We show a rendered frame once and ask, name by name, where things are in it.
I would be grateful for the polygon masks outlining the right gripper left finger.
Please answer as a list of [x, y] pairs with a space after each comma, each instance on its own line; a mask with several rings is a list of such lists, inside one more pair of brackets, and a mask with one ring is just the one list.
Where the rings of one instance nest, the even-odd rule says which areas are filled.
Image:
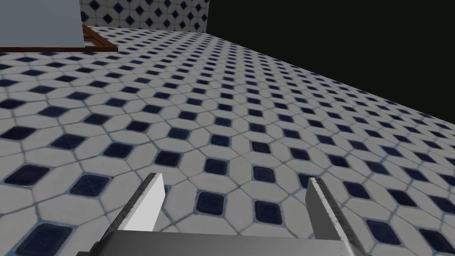
[[150, 173], [121, 209], [109, 231], [153, 231], [164, 199], [162, 174]]

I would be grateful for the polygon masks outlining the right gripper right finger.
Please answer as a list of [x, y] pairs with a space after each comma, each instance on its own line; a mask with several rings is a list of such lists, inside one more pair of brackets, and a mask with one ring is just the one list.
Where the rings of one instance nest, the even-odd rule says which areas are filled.
[[310, 177], [305, 203], [315, 239], [355, 241], [355, 233], [321, 178]]

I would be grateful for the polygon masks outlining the pale grey door leaf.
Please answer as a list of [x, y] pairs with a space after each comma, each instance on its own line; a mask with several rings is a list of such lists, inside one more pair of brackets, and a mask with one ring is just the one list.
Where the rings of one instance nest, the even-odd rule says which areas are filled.
[[84, 47], [79, 0], [0, 0], [0, 47]]

